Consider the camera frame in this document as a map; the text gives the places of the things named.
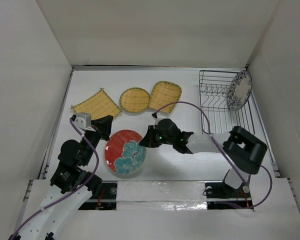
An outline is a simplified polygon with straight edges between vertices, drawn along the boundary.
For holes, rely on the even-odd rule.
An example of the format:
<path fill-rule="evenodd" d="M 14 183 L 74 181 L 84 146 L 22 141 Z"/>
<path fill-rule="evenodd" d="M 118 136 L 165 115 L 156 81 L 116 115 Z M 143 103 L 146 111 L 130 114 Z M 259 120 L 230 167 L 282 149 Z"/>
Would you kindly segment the red teal floral plate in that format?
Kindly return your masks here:
<path fill-rule="evenodd" d="M 130 129 L 114 133 L 106 143 L 105 163 L 119 176 L 129 176 L 138 172 L 146 159 L 147 149 L 139 145 L 142 136 Z"/>

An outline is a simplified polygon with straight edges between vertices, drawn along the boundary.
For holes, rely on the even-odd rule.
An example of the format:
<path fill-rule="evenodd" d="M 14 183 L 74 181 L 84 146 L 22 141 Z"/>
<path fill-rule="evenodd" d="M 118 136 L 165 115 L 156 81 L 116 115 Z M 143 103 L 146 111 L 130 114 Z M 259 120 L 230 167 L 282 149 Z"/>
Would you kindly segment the scoop-shaped bamboo tray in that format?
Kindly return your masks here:
<path fill-rule="evenodd" d="M 178 102 L 181 95 L 182 88 L 176 83 L 158 81 L 152 88 L 148 108 L 157 111 L 169 103 Z"/>

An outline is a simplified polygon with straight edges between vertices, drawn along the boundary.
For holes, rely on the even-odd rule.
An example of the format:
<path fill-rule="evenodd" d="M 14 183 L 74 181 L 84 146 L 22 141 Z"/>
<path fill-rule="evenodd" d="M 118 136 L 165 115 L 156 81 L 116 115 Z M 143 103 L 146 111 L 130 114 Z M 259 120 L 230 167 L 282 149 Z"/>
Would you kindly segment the blue white floral plate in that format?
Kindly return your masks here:
<path fill-rule="evenodd" d="M 249 100 L 252 91 L 252 77 L 246 70 L 240 71 L 233 78 L 227 91 L 227 106 L 232 111 L 238 111 Z"/>

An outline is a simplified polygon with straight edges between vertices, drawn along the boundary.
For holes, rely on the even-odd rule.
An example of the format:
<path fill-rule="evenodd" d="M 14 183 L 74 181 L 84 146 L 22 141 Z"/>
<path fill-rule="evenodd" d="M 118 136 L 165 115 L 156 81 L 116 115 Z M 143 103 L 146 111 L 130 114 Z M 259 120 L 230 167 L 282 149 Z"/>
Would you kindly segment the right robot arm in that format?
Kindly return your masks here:
<path fill-rule="evenodd" d="M 197 133 L 182 131 L 169 118 L 160 118 L 148 126 L 139 142 L 146 148 L 171 145 L 181 154 L 220 153 L 231 166 L 226 173 L 221 191 L 232 197 L 241 185 L 249 186 L 250 178 L 256 175 L 267 152 L 267 145 L 241 126 L 224 133 Z"/>

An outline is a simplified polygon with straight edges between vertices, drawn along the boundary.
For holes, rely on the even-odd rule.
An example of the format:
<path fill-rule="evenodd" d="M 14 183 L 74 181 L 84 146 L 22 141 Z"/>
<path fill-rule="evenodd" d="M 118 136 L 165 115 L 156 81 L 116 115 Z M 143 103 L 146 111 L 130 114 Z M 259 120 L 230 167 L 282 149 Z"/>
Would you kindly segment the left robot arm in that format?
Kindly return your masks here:
<path fill-rule="evenodd" d="M 96 170 L 85 171 L 101 140 L 109 141 L 114 117 L 92 120 L 88 113 L 74 114 L 69 122 L 81 136 L 67 140 L 60 148 L 58 166 L 38 210 L 10 236 L 11 240 L 55 240 L 67 221 L 90 198 L 103 193 Z"/>

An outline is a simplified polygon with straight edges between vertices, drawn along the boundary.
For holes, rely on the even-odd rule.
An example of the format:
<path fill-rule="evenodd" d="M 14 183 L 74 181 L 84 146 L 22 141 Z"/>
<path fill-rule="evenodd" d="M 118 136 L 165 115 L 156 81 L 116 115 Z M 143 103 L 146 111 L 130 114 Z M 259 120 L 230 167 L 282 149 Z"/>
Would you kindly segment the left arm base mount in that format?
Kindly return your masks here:
<path fill-rule="evenodd" d="M 94 194 L 90 199 L 84 202 L 79 210 L 89 211 L 107 211 L 117 209 L 117 181 L 105 181 L 99 193 Z"/>

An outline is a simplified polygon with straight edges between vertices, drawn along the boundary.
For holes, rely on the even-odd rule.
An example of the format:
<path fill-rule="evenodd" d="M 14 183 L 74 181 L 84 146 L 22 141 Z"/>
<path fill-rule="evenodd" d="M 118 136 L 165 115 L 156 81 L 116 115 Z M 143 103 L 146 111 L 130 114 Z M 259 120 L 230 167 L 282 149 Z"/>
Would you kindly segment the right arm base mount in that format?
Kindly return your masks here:
<path fill-rule="evenodd" d="M 206 181 L 202 195 L 209 210 L 245 209 L 253 205 L 249 186 L 229 171 L 223 180 Z"/>

